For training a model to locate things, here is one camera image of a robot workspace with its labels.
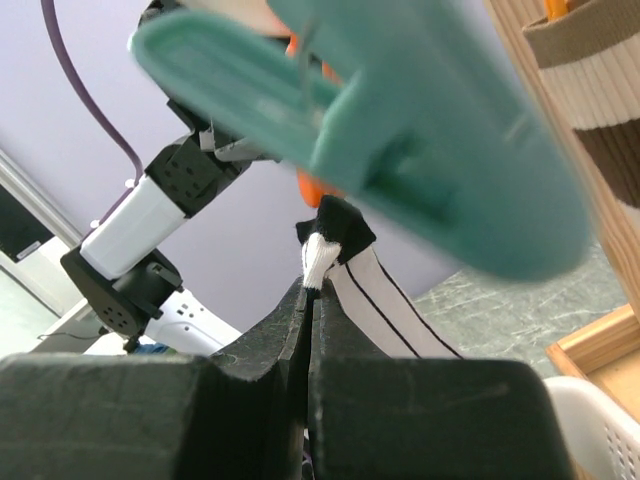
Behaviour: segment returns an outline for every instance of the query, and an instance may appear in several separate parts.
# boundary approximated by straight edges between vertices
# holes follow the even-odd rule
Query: wooden frame
[[[543,0],[484,0],[503,45],[531,97],[537,101],[558,141],[573,160],[590,193],[598,237],[635,311],[640,311],[640,236],[622,211],[591,157],[558,112],[538,76],[522,28],[545,15]]]
[[[590,192],[599,240],[629,298],[615,312],[578,330],[547,349],[565,375],[585,378],[640,420],[640,237],[545,91],[522,27],[545,15],[543,0],[484,0],[516,70],[571,156],[576,172]]]
[[[640,322],[629,305],[547,348],[564,375],[594,383],[640,421]]]

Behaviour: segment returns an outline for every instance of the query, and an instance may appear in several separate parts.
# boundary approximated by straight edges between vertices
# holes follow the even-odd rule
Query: gray speckled surface
[[[547,346],[625,303],[599,244],[579,269],[542,285],[504,284],[462,270],[417,300],[465,355],[523,360],[545,377],[556,374]]]

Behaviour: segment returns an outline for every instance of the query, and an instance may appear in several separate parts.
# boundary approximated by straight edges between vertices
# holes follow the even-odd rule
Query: lavender wall
[[[458,1],[471,5],[469,18],[478,22],[480,16],[483,38],[495,41],[481,2]],[[80,75],[148,163],[185,128],[125,48],[147,3],[56,2]],[[0,148],[62,206],[75,225],[86,230],[118,197],[133,170],[67,84],[49,46],[39,2],[4,1],[0,42]],[[291,171],[254,165],[161,248],[201,301],[246,329],[277,303],[298,274],[293,225],[311,215]],[[369,217],[380,237],[380,257],[409,293],[421,294],[456,270],[428,245]]]

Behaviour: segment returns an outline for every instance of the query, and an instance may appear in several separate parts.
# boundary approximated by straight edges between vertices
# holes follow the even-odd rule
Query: teal plastic clip
[[[547,126],[447,0],[271,0],[344,80],[205,12],[142,26],[132,51],[176,99],[378,209],[463,262],[539,281],[589,243]]]

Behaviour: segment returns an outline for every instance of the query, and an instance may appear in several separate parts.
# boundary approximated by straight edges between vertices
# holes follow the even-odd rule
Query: white plastic basket
[[[640,480],[640,424],[586,380],[545,384],[575,462],[597,480]]]

